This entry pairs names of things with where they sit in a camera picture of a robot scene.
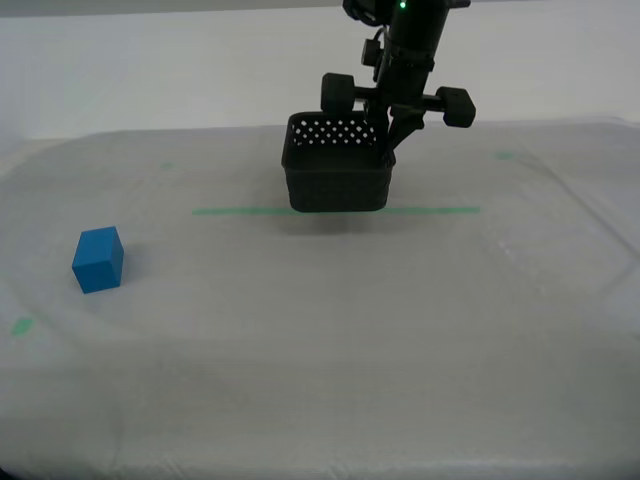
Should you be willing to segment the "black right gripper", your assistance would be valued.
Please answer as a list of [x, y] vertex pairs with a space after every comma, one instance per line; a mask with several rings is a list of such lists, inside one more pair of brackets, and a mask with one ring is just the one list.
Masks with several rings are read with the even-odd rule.
[[475, 120], [476, 107], [467, 90], [441, 87], [426, 95], [428, 76], [421, 68], [388, 67], [374, 87], [359, 87], [351, 75], [327, 73], [322, 78], [321, 110], [338, 114], [363, 103], [368, 119], [384, 127], [382, 162], [393, 164], [395, 148], [424, 128], [426, 113], [440, 113], [444, 123], [455, 128], [468, 128]]

